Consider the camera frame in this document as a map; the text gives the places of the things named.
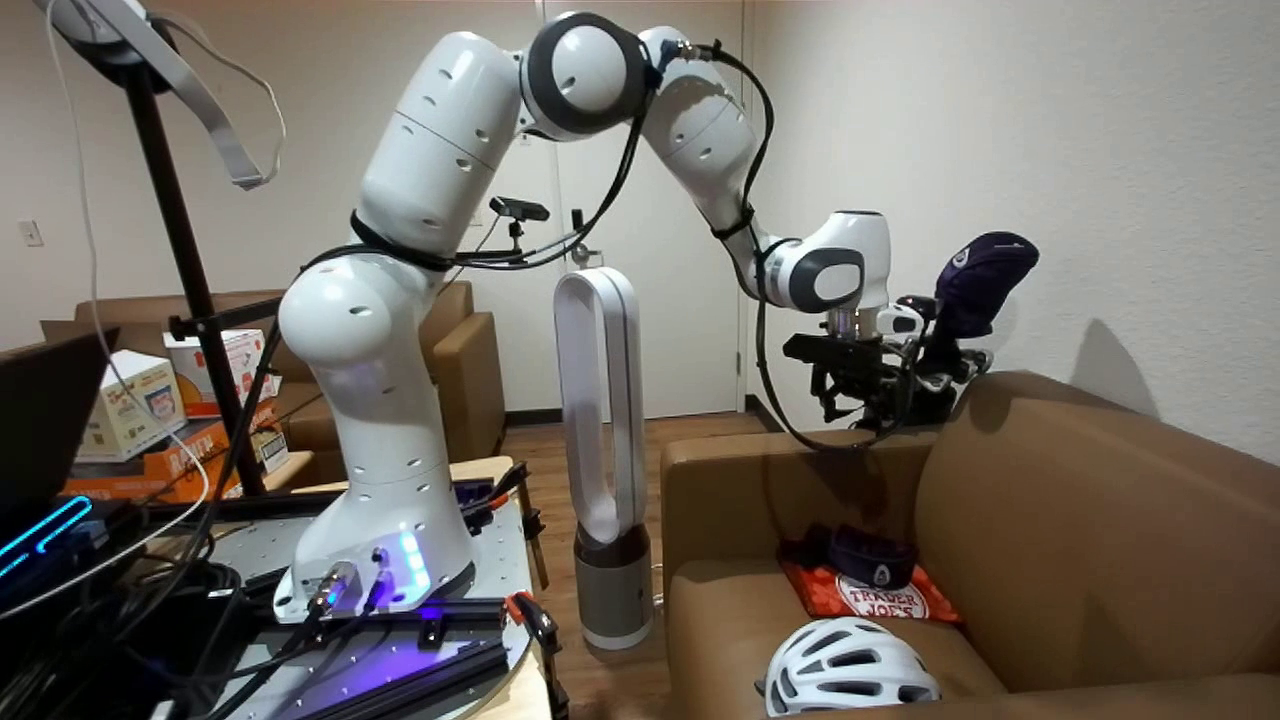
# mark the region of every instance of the cardboard box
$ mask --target cardboard box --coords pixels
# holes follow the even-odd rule
[[[166,357],[113,354],[113,369],[97,394],[78,466],[126,466],[190,425]]]
[[[226,334],[226,349],[227,349],[237,401],[245,404],[245,398],[252,387],[252,372],[256,372],[256,365],[265,357],[265,334],[260,330],[227,330]],[[177,336],[166,334],[166,354],[167,354],[167,365],[177,372],[185,411],[191,421],[215,421],[220,408],[215,408],[215,394],[214,394],[214,381],[207,381],[207,357],[200,349],[200,336],[177,339]]]

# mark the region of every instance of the wall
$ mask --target wall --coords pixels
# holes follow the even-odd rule
[[[742,0],[149,0],[154,12],[200,24],[220,51],[269,76],[288,113],[284,171],[260,191],[227,185],[205,128],[172,101],[166,124],[214,288],[280,288],[320,247],[350,242],[350,209],[385,119],[436,37],[472,28],[528,48],[541,21],[595,9],[624,28],[679,24],[742,43]],[[78,131],[85,138],[85,200],[97,238],[97,292],[182,292],[155,198],[136,149],[126,92],[57,42],[67,92],[46,43],[36,5],[0,5],[0,349],[39,339],[36,321],[64,318],[92,288],[82,223]],[[273,152],[265,97],[191,43],[185,55],[227,103],[252,157]],[[624,131],[578,146],[522,139],[494,191],[552,209],[524,243],[570,233],[571,209],[595,209]],[[463,238],[476,247],[489,211]],[[593,243],[640,292],[646,408],[658,417],[742,404],[738,288],[690,198],[640,152],[637,171]],[[508,408],[558,408],[552,288],[544,274],[467,274],[500,321]]]
[[[791,227],[879,209],[898,292],[1017,227],[1043,259],[998,365],[1280,462],[1277,37],[1271,0],[751,0],[781,107],[761,203]],[[791,330],[811,321],[773,312],[773,343]]]

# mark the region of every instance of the table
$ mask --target table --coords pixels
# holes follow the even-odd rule
[[[476,479],[476,477],[506,477],[514,468],[508,456],[494,462],[467,462],[452,466],[452,479]],[[307,484],[297,488],[306,492],[336,492],[339,484]],[[252,526],[227,526],[220,532],[220,546],[214,553],[215,565],[237,570],[245,579],[265,578],[273,570],[294,565],[294,546],[297,537],[311,526],[311,516],[294,516],[294,521],[252,521]],[[514,591],[532,591],[532,553],[524,541],[524,503],[514,496],[494,512],[494,526],[476,537],[476,579],[472,598],[514,598]],[[351,669],[378,669],[388,658],[415,652],[415,632],[407,638],[381,638],[378,644],[346,644],[346,664]],[[544,686],[544,664],[537,644],[522,623],[506,628],[506,650],[508,650],[508,677],[486,687],[472,687],[461,695],[461,705],[448,705],[443,711],[467,711],[467,718],[552,718],[548,711],[548,686]],[[260,664],[273,658],[273,644],[250,644],[241,658],[245,664]],[[350,694],[346,680],[356,686],[362,672],[336,669],[339,662],[326,650],[326,658],[299,658],[297,664],[280,664],[275,677],[250,695],[250,705],[237,718],[306,718],[307,699],[332,699],[332,694]]]

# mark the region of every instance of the white helmet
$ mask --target white helmet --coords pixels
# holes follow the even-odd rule
[[[811,621],[767,662],[767,718],[933,699],[941,687],[913,644],[858,617]]]

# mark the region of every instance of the floor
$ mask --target floor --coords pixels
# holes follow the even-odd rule
[[[646,468],[648,468],[648,541],[654,541],[654,587],[661,602],[661,447],[679,437],[742,437],[761,434],[761,421],[748,411],[726,417],[675,417],[646,425]],[[559,623],[558,677],[571,699],[571,720],[648,720],[672,718],[672,680],[663,662],[663,623],[661,610],[654,632],[640,650],[595,652],[584,644],[578,617],[578,512],[570,496],[570,462],[559,425],[517,425],[506,437],[506,456],[528,466],[532,509],[544,521],[541,553],[552,585],[541,587],[541,604]]]

